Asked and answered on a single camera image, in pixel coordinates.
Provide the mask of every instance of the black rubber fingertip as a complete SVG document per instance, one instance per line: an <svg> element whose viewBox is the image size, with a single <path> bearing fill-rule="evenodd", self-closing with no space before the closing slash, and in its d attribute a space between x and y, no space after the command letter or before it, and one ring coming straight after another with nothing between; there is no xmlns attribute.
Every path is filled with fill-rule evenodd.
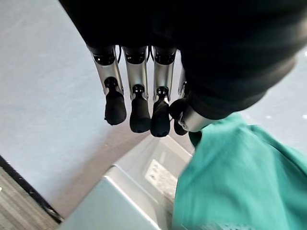
<svg viewBox="0 0 307 230"><path fill-rule="evenodd" d="M169 134L169 105L164 100L153 104L153 116L150 132L154 137L165 137Z"/></svg>
<svg viewBox="0 0 307 230"><path fill-rule="evenodd" d="M187 102L185 98L178 99L174 101L169 107L169 114L172 118L178 120L182 111L187 107Z"/></svg>
<svg viewBox="0 0 307 230"><path fill-rule="evenodd" d="M122 123L127 117L122 94L113 91L106 96L105 120L112 126Z"/></svg>
<svg viewBox="0 0 307 230"><path fill-rule="evenodd" d="M201 137L202 137L202 132L201 131L198 131L198 132L189 132L189 138L192 142L192 145L194 147L196 147L200 140L201 140Z"/></svg>
<svg viewBox="0 0 307 230"><path fill-rule="evenodd" d="M177 120L174 120L174 130L180 136L186 135L187 133L187 131L182 128Z"/></svg>
<svg viewBox="0 0 307 230"><path fill-rule="evenodd" d="M148 102L144 98L135 98L131 102L130 128L134 133L143 133L150 129L151 119Z"/></svg>

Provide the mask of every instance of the sticker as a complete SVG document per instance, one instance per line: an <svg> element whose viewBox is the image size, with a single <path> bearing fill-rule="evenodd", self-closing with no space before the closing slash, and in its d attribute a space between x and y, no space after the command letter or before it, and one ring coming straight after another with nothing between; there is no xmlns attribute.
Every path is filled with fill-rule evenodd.
<svg viewBox="0 0 307 230"><path fill-rule="evenodd" d="M153 159L145 174L145 179L149 181L156 189L158 189L167 198L174 201L177 178L174 177L166 168L158 161Z"/></svg>

